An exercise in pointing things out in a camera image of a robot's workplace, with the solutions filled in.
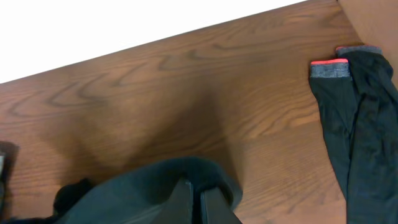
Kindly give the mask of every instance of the black object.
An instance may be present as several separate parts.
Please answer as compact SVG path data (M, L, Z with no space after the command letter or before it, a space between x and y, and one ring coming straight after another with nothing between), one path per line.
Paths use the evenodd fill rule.
M347 61L312 63L310 86L346 199L347 223L398 223L398 92L392 67L377 47L337 53Z
M54 205L58 212L52 217L5 223L202 223L202 195L206 201L221 201L221 218L238 220L232 210L243 194L218 164L197 157L170 159L145 166L87 192L90 187L86 180L64 187ZM214 223L209 215L217 210L209 208L206 211L205 223Z

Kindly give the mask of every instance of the wooden floor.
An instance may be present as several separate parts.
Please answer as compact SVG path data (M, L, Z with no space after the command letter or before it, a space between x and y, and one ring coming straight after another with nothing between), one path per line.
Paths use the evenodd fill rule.
M308 66L358 43L335 0L309 0L0 85L1 146L19 150L7 214L197 155L238 179L243 223L345 223Z
M396 0L339 0L359 37L364 43L379 46L395 71L398 71L398 21ZM398 75L392 77L398 85Z

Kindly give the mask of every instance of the black pants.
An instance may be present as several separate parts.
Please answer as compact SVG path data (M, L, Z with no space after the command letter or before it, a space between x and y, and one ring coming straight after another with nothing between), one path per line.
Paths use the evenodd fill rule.
M376 47L337 52L340 59L311 64L310 86L347 202L347 223L398 223L398 92L392 67Z

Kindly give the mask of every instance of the elastic waistband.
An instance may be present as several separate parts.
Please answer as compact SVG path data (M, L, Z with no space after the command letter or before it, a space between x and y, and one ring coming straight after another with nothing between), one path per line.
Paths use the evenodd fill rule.
M350 77L348 60L345 58L311 62L311 78L343 77Z
M372 45L361 45L361 46L352 46L352 47L338 47L336 48L337 56L342 56L345 53L353 52L353 51L365 51L365 52L372 52L376 54L383 54L380 47L372 46Z

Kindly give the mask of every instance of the clothing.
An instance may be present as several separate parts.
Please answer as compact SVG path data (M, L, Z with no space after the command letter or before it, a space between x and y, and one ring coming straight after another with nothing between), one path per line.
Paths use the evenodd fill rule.
M398 92L373 46L337 49L311 64L328 155L347 203L348 224L398 223Z
M6 158L6 153L2 152L2 150L0 149L0 211L2 210L2 205L3 205L3 201L4 201L4 196L6 195L6 192L4 190L4 182L3 177L2 177L2 173L3 173L3 168L4 168L4 160Z
M220 189L232 210L242 199L239 185L218 164L197 157L183 157L122 174L91 190L90 183L82 180L77 185L64 187L57 194L54 216L5 223L148 224L165 208L181 179L192 186L193 208L187 209L192 210L193 219L200 216L201 208L195 208L195 204L206 190Z

